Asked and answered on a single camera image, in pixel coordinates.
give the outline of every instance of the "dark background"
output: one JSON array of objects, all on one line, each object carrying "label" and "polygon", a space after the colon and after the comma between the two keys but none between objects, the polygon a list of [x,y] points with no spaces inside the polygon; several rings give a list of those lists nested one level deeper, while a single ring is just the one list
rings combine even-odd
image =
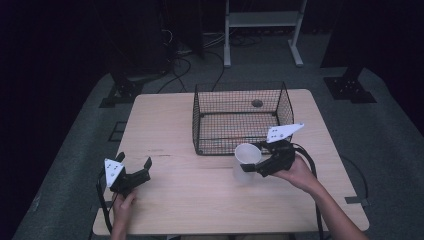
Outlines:
[{"label": "dark background", "polygon": [[[172,6],[177,1],[158,2]],[[281,4],[277,0],[267,4],[246,2],[253,3],[251,10]],[[197,8],[183,8],[187,9],[184,12],[172,13],[171,9],[169,16],[165,14],[164,24],[178,25],[178,21],[187,21],[186,16],[201,20],[194,24],[205,31],[222,31],[224,1],[198,3],[190,1],[189,5]],[[296,5],[296,1],[287,3]],[[242,9],[244,4],[233,1],[232,7]],[[92,1],[2,1],[0,9],[0,148],[5,163],[1,174],[5,211],[0,236],[8,239],[30,206],[90,91],[114,64],[124,63],[128,56],[114,48]],[[343,6],[340,1],[309,1],[302,30],[316,34],[333,29],[323,67],[347,66],[353,53],[386,82],[423,132],[423,10],[420,1],[346,0]],[[121,36],[117,43],[131,54],[134,45],[130,36],[122,37],[125,35],[131,32],[120,28],[112,36]],[[123,65],[143,68],[142,62]]]}]

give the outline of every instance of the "wire basket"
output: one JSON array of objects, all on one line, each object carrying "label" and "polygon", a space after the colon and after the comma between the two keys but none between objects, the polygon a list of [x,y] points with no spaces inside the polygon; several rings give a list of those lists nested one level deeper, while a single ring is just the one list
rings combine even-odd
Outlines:
[{"label": "wire basket", "polygon": [[284,82],[196,85],[192,134],[198,155],[234,155],[239,144],[265,141],[270,127],[293,121]]}]

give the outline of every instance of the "finger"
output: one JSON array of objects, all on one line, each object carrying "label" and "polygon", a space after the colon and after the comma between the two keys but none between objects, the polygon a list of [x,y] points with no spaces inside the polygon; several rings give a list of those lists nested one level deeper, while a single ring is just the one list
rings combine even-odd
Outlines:
[{"label": "finger", "polygon": [[128,194],[127,198],[125,198],[124,202],[122,203],[122,207],[129,207],[132,203],[132,201],[136,198],[137,194],[136,192],[131,192]]},{"label": "finger", "polygon": [[121,203],[125,200],[124,196],[122,196],[122,194],[120,193],[113,193],[112,196],[112,201],[116,202],[116,203]]}]

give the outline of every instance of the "dark floor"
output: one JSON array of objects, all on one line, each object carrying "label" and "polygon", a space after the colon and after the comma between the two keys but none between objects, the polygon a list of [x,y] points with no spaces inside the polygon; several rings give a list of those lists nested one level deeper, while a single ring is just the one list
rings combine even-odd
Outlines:
[{"label": "dark floor", "polygon": [[[340,76],[343,68],[321,69],[320,63],[329,35],[301,35],[299,52],[305,63],[295,67],[286,40],[264,37],[248,48],[232,48],[232,67],[225,69],[220,82],[284,81],[289,89],[312,92],[342,159],[350,159],[362,171],[369,189],[370,239],[421,239],[424,235],[424,139],[384,81],[365,69],[359,80],[377,103],[352,104],[335,101],[323,78]],[[222,47],[210,51],[222,56]],[[214,83],[222,72],[222,62],[206,53],[184,59],[191,68],[181,82],[174,81],[161,90],[193,92],[195,84]],[[177,61],[175,70],[183,73],[188,63]],[[145,85],[152,94],[174,76]],[[105,157],[114,157],[119,142],[109,140],[116,122],[126,121],[131,104],[99,108],[113,81],[104,76],[82,107],[66,140],[35,196],[34,204],[21,222],[14,239],[105,239],[92,236],[91,227],[99,207],[95,184]],[[343,161],[358,196],[365,187],[358,170]],[[296,233],[297,239],[318,239],[317,233]],[[132,236],[134,239],[147,237]]]}]

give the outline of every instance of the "black equipment stand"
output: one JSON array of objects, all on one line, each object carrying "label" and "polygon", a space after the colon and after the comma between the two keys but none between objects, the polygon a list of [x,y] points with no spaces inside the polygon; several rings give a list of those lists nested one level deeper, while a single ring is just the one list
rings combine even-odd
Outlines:
[{"label": "black equipment stand", "polygon": [[376,103],[372,94],[358,81],[362,66],[348,66],[342,77],[325,77],[331,95],[335,100],[350,100],[352,103]]},{"label": "black equipment stand", "polygon": [[111,73],[115,84],[108,97],[103,98],[100,108],[113,108],[115,104],[133,103],[143,90],[144,82],[131,82],[124,73]]}]

